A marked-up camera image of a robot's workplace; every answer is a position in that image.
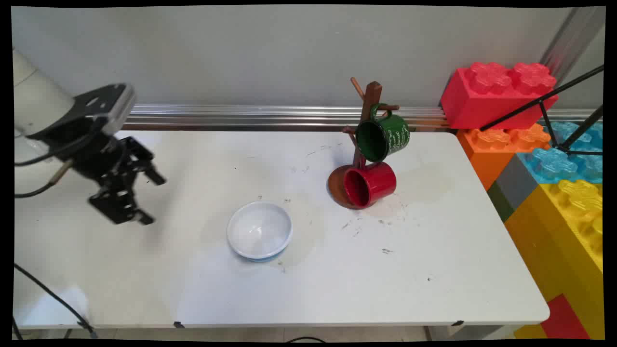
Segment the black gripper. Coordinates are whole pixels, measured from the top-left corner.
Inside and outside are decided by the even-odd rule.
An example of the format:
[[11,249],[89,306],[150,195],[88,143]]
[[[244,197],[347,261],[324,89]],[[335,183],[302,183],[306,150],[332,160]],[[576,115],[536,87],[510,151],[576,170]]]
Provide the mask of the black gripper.
[[116,225],[139,222],[148,226],[154,217],[140,209],[128,183],[128,163],[135,172],[143,172],[153,184],[167,182],[157,171],[154,154],[132,136],[126,140],[105,133],[95,134],[72,153],[72,168],[84,178],[96,182],[101,190],[88,203]]

